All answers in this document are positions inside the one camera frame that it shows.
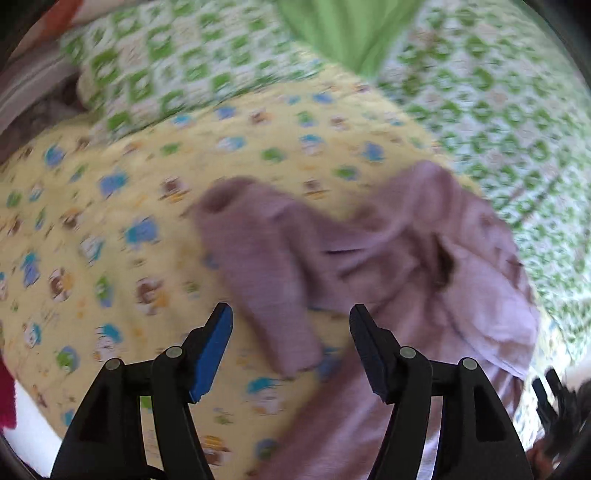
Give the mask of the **person's right hand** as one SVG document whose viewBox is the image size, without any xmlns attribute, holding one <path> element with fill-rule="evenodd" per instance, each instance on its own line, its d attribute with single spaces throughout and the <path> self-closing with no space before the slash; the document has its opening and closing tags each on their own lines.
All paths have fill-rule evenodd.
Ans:
<svg viewBox="0 0 591 480">
<path fill-rule="evenodd" d="M 554 451 L 548 447 L 546 438 L 538 439 L 526 452 L 534 479 L 554 479 L 559 466 L 568 453 L 570 445 Z"/>
</svg>

